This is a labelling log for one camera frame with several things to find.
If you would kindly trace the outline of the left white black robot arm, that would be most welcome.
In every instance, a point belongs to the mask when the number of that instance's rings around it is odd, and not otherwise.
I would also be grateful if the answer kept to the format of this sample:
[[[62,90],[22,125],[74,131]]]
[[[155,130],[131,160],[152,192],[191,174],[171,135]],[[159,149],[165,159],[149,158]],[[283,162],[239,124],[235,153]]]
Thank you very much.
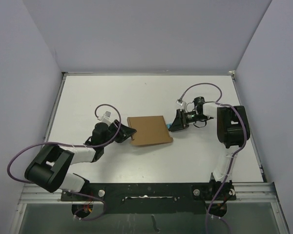
[[[78,200],[85,200],[89,196],[89,181],[80,175],[70,174],[69,167],[77,163],[98,161],[104,154],[104,143],[122,143],[136,132],[136,129],[127,127],[118,120],[111,124],[99,122],[82,147],[43,146],[26,168],[24,176],[50,193],[58,189],[67,190],[72,191]]]

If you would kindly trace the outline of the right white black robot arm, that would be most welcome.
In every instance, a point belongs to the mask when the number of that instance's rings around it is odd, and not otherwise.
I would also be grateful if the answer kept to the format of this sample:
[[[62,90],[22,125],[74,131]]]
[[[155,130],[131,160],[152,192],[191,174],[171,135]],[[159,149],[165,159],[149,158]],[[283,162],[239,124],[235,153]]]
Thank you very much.
[[[207,121],[215,119],[217,138],[225,150],[219,157],[212,176],[215,181],[229,181],[237,155],[246,146],[251,135],[246,109],[242,105],[206,102],[204,97],[196,97],[193,103],[194,109],[190,112],[184,109],[176,111],[176,117],[168,125],[168,130],[177,132],[187,129],[191,123],[207,124]]]

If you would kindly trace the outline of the brown cardboard paper box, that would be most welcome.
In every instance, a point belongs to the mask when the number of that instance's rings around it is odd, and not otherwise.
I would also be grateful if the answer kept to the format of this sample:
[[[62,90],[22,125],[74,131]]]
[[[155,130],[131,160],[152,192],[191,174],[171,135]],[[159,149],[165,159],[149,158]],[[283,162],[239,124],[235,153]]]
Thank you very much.
[[[131,137],[133,146],[151,146],[172,143],[163,116],[128,117],[128,126],[136,130]]]

